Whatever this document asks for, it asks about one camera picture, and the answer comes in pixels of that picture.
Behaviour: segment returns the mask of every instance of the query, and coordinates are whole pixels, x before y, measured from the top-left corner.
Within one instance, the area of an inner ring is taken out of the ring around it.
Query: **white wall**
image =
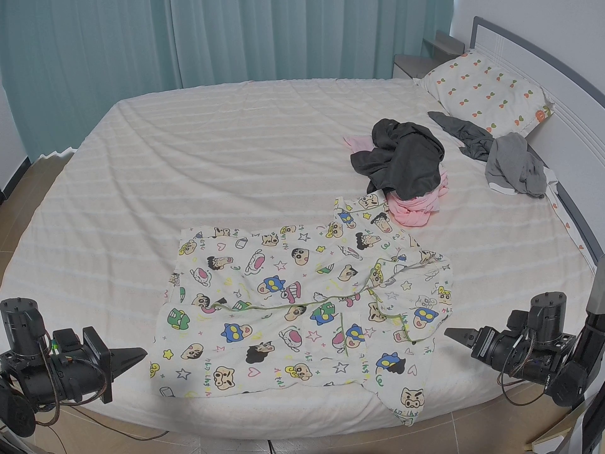
[[[0,76],[0,189],[4,189],[26,156]]]
[[[475,15],[546,50],[605,93],[605,0],[454,0],[451,34],[466,45]]]

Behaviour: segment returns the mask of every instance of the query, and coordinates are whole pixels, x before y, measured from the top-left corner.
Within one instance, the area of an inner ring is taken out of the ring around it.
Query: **teal curtain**
[[[29,156],[78,147],[121,99],[243,80],[389,78],[453,0],[0,0],[0,67]]]

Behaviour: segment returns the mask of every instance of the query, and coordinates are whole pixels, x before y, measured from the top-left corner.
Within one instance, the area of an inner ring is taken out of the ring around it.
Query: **star print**
[[[346,374],[348,366],[349,366],[348,363],[340,363],[340,362],[338,362],[338,365],[334,365],[334,366],[332,366],[332,368],[336,369],[336,373],[337,374],[340,374],[340,373]]]
[[[317,333],[317,330],[315,330],[308,332],[308,335],[305,338],[308,338],[315,343],[316,340],[321,338],[321,335]]]
[[[191,372],[188,372],[184,368],[181,368],[180,370],[175,370],[175,373],[178,375],[177,378],[184,378],[185,380],[187,380],[187,377],[191,375]]]

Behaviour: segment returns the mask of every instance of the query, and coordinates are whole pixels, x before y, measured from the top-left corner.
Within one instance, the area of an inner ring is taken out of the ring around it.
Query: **nightstand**
[[[437,30],[434,39],[422,39],[432,57],[397,54],[393,59],[393,77],[422,79],[429,71],[444,62],[464,54],[464,43]]]

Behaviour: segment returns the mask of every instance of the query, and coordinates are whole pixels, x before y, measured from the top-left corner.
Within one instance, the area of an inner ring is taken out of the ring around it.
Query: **tiled floor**
[[[52,156],[37,161],[9,200],[0,206],[0,283],[21,234],[69,158],[69,155]],[[539,392],[538,386],[525,385],[511,391],[510,395],[519,403],[536,397]],[[159,434],[151,428],[82,410],[134,436]],[[549,397],[542,397],[527,407],[515,407],[498,397],[482,405],[419,422],[412,428],[383,428],[317,439],[275,440],[273,445],[278,453],[287,454],[521,454],[526,442],[548,430],[566,412]],[[67,454],[218,454],[230,451],[246,454],[268,451],[266,441],[210,439],[172,432],[155,441],[137,442],[100,427],[69,408],[61,410],[55,430],[65,444]],[[38,427],[29,440],[50,452],[64,452],[49,428]]]

